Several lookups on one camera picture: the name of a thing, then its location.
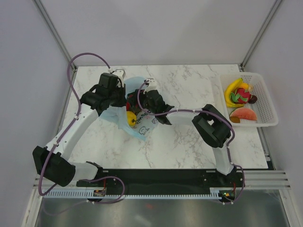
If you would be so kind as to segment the aluminium corner post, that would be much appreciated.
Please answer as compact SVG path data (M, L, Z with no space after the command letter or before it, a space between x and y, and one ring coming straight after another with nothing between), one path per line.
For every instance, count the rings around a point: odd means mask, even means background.
M55 39L55 42L59 46L59 49L61 50L62 54L64 55L67 62L70 62L72 59L70 53L68 52L61 36L59 35L49 13L47 12L45 6L43 5L41 0L32 0L35 7L37 8L39 14L41 15L42 19L44 20L45 24L47 25L50 33L52 34L53 38Z
M257 48L258 44L260 43L263 35L265 34L266 30L268 29L270 23L272 22L274 16L280 9L281 5L283 4L283 0L275 0L273 5L271 6L269 12L267 13L260 29L258 30L256 36L253 39L252 44L250 45L247 53L245 54L241 63L238 64L238 68L240 72L245 71L245 67L247 66L249 60L251 59L255 49Z

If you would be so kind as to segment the light blue plastic bag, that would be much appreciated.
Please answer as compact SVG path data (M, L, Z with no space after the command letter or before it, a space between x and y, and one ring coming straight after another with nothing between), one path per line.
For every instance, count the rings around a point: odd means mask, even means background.
M146 136L158 125L158 120L141 109L139 110L134 126L128 124L126 107L110 106L101 114L100 118L114 123L118 129L124 130L133 137L146 140Z

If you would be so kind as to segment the orange fake peach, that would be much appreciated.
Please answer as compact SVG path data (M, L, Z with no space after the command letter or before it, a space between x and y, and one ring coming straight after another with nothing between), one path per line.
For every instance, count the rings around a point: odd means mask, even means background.
M243 88L249 92L253 90L253 86L247 83L241 83L240 88Z

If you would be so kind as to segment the green fake mango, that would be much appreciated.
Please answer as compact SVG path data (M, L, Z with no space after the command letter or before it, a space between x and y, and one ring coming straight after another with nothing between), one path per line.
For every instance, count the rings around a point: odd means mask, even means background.
M137 98L136 95L134 93L130 93L127 96L127 103L129 103L130 105L135 105L137 102Z

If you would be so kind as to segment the red fake dragon fruit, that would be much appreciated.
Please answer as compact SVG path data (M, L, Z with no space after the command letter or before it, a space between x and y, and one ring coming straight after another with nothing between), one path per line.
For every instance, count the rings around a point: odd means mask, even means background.
M252 98L250 92L243 88L237 88L234 92L230 93L230 100L235 104L246 104Z

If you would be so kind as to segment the dark purple fake plum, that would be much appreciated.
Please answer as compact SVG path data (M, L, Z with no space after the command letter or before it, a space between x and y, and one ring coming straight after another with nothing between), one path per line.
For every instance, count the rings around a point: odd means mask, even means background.
M255 95L251 95L248 103L249 104L254 104L254 103L257 102L257 100L258 100L258 98Z

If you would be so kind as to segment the left aluminium corner post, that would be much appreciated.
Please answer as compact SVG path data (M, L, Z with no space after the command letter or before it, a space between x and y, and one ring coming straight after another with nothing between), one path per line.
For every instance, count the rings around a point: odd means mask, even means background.
M37 8L39 14L41 15L42 19L44 20L45 24L47 25L50 33L52 34L53 38L55 39L55 42L59 46L59 49L61 50L62 54L64 55L67 62L70 62L72 59L70 53L68 52L61 36L59 35L49 13L47 12L45 6L43 5L41 0L32 0L35 7Z

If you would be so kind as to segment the yellow fake banana bunch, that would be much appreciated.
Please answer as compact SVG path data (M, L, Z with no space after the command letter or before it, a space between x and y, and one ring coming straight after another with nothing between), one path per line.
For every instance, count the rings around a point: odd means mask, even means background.
M225 103L226 103L227 107L230 107L230 108L239 108L239 107L243 107L244 106L244 104L235 104L230 99L231 92L233 92L236 88L238 88L242 82L243 82L242 78L236 79L225 90L225 92L224 92L224 99L225 99Z

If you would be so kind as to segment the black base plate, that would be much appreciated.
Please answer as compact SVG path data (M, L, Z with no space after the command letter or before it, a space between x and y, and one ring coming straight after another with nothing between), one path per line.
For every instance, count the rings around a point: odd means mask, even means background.
M243 174L225 176L214 169L99 169L95 179L120 178L126 195L209 194L211 188L241 188Z

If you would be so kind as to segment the brown fake longan bunch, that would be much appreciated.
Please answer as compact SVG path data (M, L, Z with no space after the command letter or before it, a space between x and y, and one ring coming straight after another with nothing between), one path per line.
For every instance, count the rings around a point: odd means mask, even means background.
M142 109L139 106L133 106L131 107L131 111L137 116L142 111Z

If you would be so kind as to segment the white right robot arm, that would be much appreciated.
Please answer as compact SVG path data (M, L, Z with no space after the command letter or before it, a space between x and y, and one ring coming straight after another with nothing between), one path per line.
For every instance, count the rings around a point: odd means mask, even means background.
M216 180L221 186L228 186L234 180L228 139L233 138L233 129L228 120L211 104L201 109L178 109L164 102L157 90L134 92L137 105L147 114L154 116L164 125L188 125L196 128L203 141L214 152Z

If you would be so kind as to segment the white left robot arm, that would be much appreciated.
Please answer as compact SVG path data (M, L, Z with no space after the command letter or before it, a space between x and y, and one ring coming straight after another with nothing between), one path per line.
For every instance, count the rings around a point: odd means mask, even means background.
M73 180L87 181L100 186L104 176L97 164L85 161L69 162L72 151L87 128L109 107L125 108L125 71L103 73L99 82L84 93L80 108L71 121L44 147L37 146L33 158L37 173L55 184L65 187Z

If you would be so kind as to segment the fake watermelon slice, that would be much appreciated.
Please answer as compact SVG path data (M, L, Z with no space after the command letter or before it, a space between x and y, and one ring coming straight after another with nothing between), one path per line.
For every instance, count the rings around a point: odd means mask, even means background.
M257 120L256 113L252 109L245 107L235 109L233 112L231 112L230 117L238 117L239 119L245 119L251 121Z

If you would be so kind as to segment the aluminium frame rail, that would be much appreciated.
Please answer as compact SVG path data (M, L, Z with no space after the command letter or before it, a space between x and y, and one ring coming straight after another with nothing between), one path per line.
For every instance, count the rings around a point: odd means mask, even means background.
M278 170L236 170L224 176L213 169L103 169L96 178L119 177L126 185L192 185L206 188L289 187L286 173Z

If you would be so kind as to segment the red fake apple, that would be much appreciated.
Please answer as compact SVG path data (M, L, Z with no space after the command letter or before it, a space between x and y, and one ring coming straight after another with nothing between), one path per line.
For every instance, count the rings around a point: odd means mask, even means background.
M132 111L132 107L131 107L131 104L129 102L126 103L126 110L130 111L130 112Z

